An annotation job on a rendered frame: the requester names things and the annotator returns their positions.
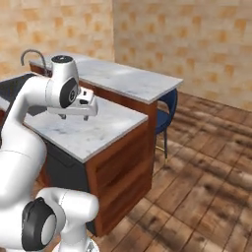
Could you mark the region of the dark grey dishwasher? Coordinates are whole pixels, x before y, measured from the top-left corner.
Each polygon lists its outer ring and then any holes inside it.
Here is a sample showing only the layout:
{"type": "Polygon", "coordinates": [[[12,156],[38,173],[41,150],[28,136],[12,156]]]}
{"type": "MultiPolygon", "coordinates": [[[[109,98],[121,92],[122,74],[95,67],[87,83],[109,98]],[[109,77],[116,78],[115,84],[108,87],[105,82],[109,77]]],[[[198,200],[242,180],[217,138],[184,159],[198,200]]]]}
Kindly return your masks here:
{"type": "Polygon", "coordinates": [[[48,187],[60,187],[92,193],[86,165],[44,140],[47,157],[40,177],[48,187]]]}

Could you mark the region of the grey curved tap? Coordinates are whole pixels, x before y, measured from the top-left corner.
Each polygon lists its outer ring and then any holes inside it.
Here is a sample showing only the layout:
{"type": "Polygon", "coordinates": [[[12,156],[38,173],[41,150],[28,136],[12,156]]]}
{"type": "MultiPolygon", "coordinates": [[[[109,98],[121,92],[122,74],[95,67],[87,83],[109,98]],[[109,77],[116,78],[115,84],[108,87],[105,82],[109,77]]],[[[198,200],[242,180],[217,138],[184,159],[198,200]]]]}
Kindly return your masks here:
{"type": "Polygon", "coordinates": [[[42,53],[40,51],[38,51],[36,49],[30,48],[30,49],[26,49],[24,52],[22,52],[21,57],[20,57],[21,65],[25,66],[25,56],[26,56],[27,53],[30,53],[30,52],[36,53],[36,54],[38,54],[40,56],[41,61],[42,61],[42,65],[43,65],[43,69],[44,69],[44,75],[46,77],[49,77],[49,73],[48,73],[48,70],[47,70],[47,67],[46,67],[44,56],[42,55],[42,53]]]}

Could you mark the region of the blue bar stool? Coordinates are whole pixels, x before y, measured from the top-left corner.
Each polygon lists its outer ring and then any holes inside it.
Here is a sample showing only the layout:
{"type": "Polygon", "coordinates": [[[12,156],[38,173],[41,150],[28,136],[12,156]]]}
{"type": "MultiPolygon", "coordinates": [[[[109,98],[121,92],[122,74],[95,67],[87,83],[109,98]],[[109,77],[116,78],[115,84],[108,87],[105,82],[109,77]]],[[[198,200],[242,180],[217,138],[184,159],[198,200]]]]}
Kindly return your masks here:
{"type": "Polygon", "coordinates": [[[178,91],[174,89],[167,94],[161,96],[159,101],[163,102],[166,107],[167,111],[163,111],[159,109],[157,111],[157,123],[156,123],[156,134],[163,134],[164,139],[164,157],[167,158],[167,128],[171,124],[178,101],[178,91]]]}

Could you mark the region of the wooden kitchen island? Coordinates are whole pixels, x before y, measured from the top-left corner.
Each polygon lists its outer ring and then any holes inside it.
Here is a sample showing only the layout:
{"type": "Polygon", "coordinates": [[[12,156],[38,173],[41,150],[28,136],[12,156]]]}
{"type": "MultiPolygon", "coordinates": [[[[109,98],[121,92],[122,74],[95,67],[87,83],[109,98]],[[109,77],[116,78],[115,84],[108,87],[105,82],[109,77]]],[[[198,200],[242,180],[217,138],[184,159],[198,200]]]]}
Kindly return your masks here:
{"type": "Polygon", "coordinates": [[[23,125],[44,142],[84,163],[100,210],[89,229],[109,233],[144,197],[152,184],[157,100],[177,88],[180,79],[126,66],[111,74],[79,77],[77,98],[96,98],[98,112],[81,115],[46,111],[26,114],[23,125]]]}

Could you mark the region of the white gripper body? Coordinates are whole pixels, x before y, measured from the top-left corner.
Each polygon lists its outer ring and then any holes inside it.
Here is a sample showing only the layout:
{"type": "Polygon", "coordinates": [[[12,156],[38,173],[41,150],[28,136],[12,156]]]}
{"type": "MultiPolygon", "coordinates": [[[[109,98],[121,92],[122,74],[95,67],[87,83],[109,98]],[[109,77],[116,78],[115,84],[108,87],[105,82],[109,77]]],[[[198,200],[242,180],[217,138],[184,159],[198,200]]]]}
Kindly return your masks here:
{"type": "Polygon", "coordinates": [[[84,101],[77,98],[67,108],[53,108],[48,107],[47,111],[53,114],[64,114],[64,115],[81,115],[81,116],[96,116],[98,112],[96,98],[93,97],[88,104],[84,104],[84,101]]]}

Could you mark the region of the dark sink basin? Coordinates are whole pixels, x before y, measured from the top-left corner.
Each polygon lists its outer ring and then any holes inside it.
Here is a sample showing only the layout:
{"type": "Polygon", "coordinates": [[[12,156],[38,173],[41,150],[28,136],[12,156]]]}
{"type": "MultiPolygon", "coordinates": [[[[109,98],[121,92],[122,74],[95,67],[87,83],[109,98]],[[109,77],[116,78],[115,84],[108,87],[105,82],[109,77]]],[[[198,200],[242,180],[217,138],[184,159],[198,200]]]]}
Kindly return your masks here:
{"type": "MultiPolygon", "coordinates": [[[[0,97],[10,102],[7,109],[8,112],[26,80],[33,76],[35,76],[35,74],[28,73],[0,83],[0,97]]],[[[44,111],[46,111],[46,107],[44,106],[32,106],[29,108],[28,114],[31,116],[36,116],[44,111]]]]}

